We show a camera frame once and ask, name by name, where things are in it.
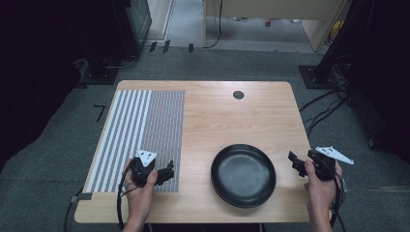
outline wooden table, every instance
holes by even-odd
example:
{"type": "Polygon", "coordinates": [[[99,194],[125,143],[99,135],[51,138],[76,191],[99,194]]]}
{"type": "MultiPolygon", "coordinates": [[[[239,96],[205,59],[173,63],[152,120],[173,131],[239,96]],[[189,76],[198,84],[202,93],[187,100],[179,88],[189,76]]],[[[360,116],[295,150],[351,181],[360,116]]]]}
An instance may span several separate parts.
{"type": "MultiPolygon", "coordinates": [[[[308,221],[308,195],[303,188],[308,179],[298,176],[287,157],[293,151],[305,160],[310,149],[289,83],[127,80],[118,84],[117,93],[118,90],[186,91],[179,191],[156,193],[147,222],[308,221]],[[235,91],[242,91],[245,96],[237,100],[233,97],[235,91]],[[277,171],[273,195],[256,208],[240,209],[227,204],[211,183],[215,155],[224,147],[239,143],[263,151],[277,171]]],[[[127,219],[127,200],[122,205],[127,219]]],[[[91,200],[80,200],[75,220],[118,222],[116,193],[97,192],[91,200]]]]}
{"type": "MultiPolygon", "coordinates": [[[[207,46],[207,17],[220,16],[220,1],[204,1],[204,46],[207,46]]],[[[347,0],[223,0],[221,16],[301,19],[310,45],[313,51],[317,51],[332,30],[346,2],[347,0]]]]}

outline hand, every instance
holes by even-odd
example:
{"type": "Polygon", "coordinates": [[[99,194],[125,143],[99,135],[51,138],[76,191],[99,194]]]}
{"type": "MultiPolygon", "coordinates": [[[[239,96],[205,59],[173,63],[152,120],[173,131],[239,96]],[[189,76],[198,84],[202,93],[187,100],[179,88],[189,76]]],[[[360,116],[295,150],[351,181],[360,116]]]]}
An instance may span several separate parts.
{"type": "MultiPolygon", "coordinates": [[[[132,190],[126,194],[129,205],[129,217],[123,231],[142,231],[145,220],[151,210],[151,202],[154,195],[154,184],[158,178],[158,171],[152,170],[147,178],[144,188],[136,188],[135,185],[127,185],[126,190],[132,190]]],[[[126,175],[125,182],[132,183],[131,172],[126,175]]]]}
{"type": "MultiPolygon", "coordinates": [[[[335,182],[320,181],[316,176],[311,160],[305,161],[305,169],[308,183],[304,184],[304,187],[308,191],[307,210],[312,231],[332,231],[329,210],[336,197],[335,182]]],[[[341,176],[342,170],[338,162],[336,162],[335,170],[341,176]]]]}

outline striped cloth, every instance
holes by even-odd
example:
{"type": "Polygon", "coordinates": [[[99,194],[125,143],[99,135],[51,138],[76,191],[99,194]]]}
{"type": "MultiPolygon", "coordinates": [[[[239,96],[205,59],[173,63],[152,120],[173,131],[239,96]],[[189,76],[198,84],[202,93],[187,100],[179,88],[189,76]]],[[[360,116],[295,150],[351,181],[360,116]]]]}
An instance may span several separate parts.
{"type": "Polygon", "coordinates": [[[174,161],[174,178],[156,192],[177,192],[185,91],[118,90],[86,192],[115,192],[128,159],[157,153],[156,168],[174,161]]]}

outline person's left hand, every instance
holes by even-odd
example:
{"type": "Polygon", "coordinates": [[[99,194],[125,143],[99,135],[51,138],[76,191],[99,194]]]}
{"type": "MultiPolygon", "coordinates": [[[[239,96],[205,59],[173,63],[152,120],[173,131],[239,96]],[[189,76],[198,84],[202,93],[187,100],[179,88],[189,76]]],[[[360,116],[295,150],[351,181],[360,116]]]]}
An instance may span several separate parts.
{"type": "Polygon", "coordinates": [[[158,171],[152,170],[147,178],[147,184],[144,188],[136,188],[132,183],[131,172],[129,171],[125,178],[127,183],[126,191],[132,190],[126,194],[129,205],[129,217],[123,231],[142,231],[145,220],[151,210],[151,203],[154,195],[154,185],[158,178],[158,171]]]}

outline gray striped fabric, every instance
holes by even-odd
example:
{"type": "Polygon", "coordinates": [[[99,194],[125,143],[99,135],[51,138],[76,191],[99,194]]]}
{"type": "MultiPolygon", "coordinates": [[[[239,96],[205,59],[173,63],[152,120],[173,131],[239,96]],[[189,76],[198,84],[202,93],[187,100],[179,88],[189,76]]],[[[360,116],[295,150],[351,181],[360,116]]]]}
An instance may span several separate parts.
{"type": "Polygon", "coordinates": [[[185,91],[117,91],[86,191],[117,191],[126,161],[144,150],[157,153],[157,169],[174,161],[175,177],[156,192],[177,192],[184,102],[185,91]]]}

